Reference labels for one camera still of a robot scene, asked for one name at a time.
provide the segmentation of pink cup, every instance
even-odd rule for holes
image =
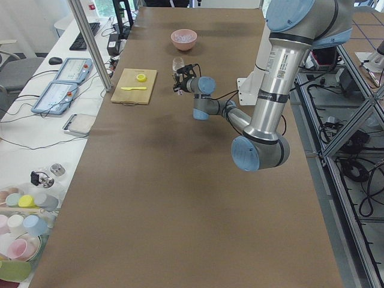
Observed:
[[[27,261],[35,253],[36,247],[24,239],[16,239],[8,247],[8,257],[11,260]]]
[[[5,215],[0,215],[0,235],[10,232],[8,227],[8,217]]]

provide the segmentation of brown table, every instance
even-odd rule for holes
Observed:
[[[197,31],[193,50],[172,46],[179,28]],[[172,92],[176,56],[216,96],[236,89],[262,31],[259,10],[140,10],[113,80],[157,69],[151,102],[106,95],[31,288],[343,286],[290,107],[288,162],[245,173],[230,125],[193,120],[193,96]]]

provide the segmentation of wooden cutting board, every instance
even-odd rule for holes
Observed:
[[[147,80],[139,82],[138,74],[145,74]],[[112,95],[113,103],[130,103],[148,105],[154,88],[157,70],[125,68],[121,74],[115,92]],[[122,90],[122,87],[147,87],[147,90]]]

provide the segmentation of pink bowl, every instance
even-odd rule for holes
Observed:
[[[174,31],[170,38],[177,49],[188,51],[196,44],[197,33],[189,29],[180,29]]]

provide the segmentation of robotic arm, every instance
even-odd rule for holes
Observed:
[[[310,49],[336,46],[350,38],[354,2],[271,1],[266,21],[271,30],[269,41],[272,49],[252,118],[232,101],[211,99],[215,87],[213,79],[196,77],[195,73],[187,75],[186,70],[178,70],[183,74],[183,80],[176,82],[175,86],[195,93],[195,119],[207,120],[208,115],[222,115],[242,132],[242,136],[232,143],[232,158],[240,169],[257,171],[279,166],[288,159],[289,144],[276,129],[298,67]]]

